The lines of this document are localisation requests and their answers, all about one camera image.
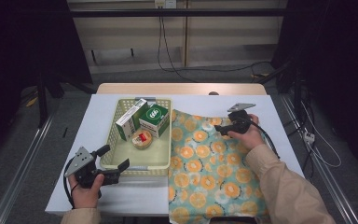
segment floral fabric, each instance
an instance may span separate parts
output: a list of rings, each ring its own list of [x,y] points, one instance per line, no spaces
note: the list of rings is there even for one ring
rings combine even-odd
[[[249,150],[214,128],[228,124],[228,118],[172,111],[172,222],[207,223],[212,217],[236,216],[269,219],[259,181],[245,163]]]

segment packaging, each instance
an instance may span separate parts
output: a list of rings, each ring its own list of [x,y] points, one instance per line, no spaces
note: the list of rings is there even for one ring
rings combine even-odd
[[[168,109],[160,105],[151,105],[140,118],[141,128],[148,130],[156,138],[160,138],[170,125]]]
[[[139,129],[139,118],[147,111],[148,105],[145,99],[135,103],[120,119],[116,121],[120,137],[127,141]]]

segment gray floor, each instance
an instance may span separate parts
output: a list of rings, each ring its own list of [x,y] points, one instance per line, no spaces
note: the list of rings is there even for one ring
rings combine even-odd
[[[137,52],[136,50],[135,57],[141,57],[142,55],[137,54]],[[102,60],[98,58],[98,55],[101,56],[101,54],[97,53],[96,55],[97,62],[98,60]],[[182,79],[173,72],[162,71],[158,68],[156,61],[154,61],[154,64],[150,63],[150,66],[143,66],[150,57],[151,56],[146,56],[143,59],[129,59],[133,61],[137,60],[142,66],[139,65],[134,69],[131,63],[129,63],[127,68],[123,65],[119,67],[117,71],[111,71],[106,67],[111,66],[111,62],[100,62],[98,66],[101,66],[104,72],[92,74],[94,80],[92,87],[97,87],[103,82],[189,82],[189,80]],[[268,61],[269,57],[260,57],[258,59],[260,61]],[[223,62],[222,65],[217,64],[218,62],[216,61],[213,64],[209,64],[214,66],[205,68],[214,70],[237,69],[244,67],[248,63],[227,64]],[[267,73],[269,71],[271,71],[271,68],[268,67],[267,64],[260,64],[254,67],[255,73]],[[249,83],[254,81],[251,77],[252,71],[249,68],[235,72],[187,70],[179,71],[179,74],[198,82]],[[13,195],[15,201],[9,207],[10,209],[7,216],[3,218],[6,223],[59,223],[61,220],[60,217],[47,214],[44,210],[54,186],[61,184],[56,183],[56,180],[59,177],[63,163],[76,137],[76,132],[90,101],[90,96],[86,93],[67,84],[62,84],[62,86],[65,89],[65,95],[62,99],[48,98],[49,111],[54,111],[54,109],[57,108],[57,113],[48,129],[45,140],[34,157],[33,163],[30,164],[31,169],[25,174],[25,179],[21,184],[20,191],[18,194]],[[274,81],[270,81],[265,87],[277,108],[282,124],[291,121],[292,119],[289,117],[282,102],[282,97],[290,98],[291,95],[277,93]],[[33,88],[28,88],[23,91],[23,94],[32,90]],[[345,140],[340,139],[334,134],[329,119],[325,117],[323,109],[319,108],[317,102],[313,102],[312,108],[315,113],[315,125],[318,131],[329,144],[336,149],[342,159],[342,164],[338,168],[330,168],[330,171],[341,186],[343,193],[358,217],[358,161],[352,156]],[[0,143],[0,200],[2,200],[3,195],[10,186],[10,181],[14,174],[16,174],[24,155],[32,144],[37,124],[37,102],[36,105],[30,107],[22,105],[7,134],[3,136],[3,140]],[[293,125],[285,126],[285,130],[288,133],[291,133],[294,129],[295,127]],[[299,134],[295,133],[290,135],[289,140],[292,143],[298,161],[302,165],[307,156],[307,152],[303,147]],[[317,136],[317,147],[326,161],[337,163],[336,155],[332,153],[331,148],[324,143],[320,136]],[[311,176],[311,165],[308,163],[304,173],[306,178],[321,192],[327,209],[335,218],[336,222],[345,223],[346,220],[337,208],[337,202],[334,201],[319,172],[314,169],[314,174]],[[150,219],[148,218],[140,218],[138,220],[138,223],[149,222]],[[121,217],[104,217],[103,223],[124,223],[124,220]]]

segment wicker basket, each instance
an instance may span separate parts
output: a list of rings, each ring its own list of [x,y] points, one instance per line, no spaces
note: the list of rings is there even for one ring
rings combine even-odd
[[[100,164],[105,169],[117,169],[126,159],[130,159],[130,167],[123,176],[168,176],[171,161],[171,121],[172,103],[167,99],[144,98],[151,104],[161,105],[170,112],[169,127],[160,138],[154,138],[150,147],[140,150],[131,141],[120,138],[116,121],[121,118],[139,99],[121,99],[117,102],[111,129],[107,139],[110,151],[101,157]]]

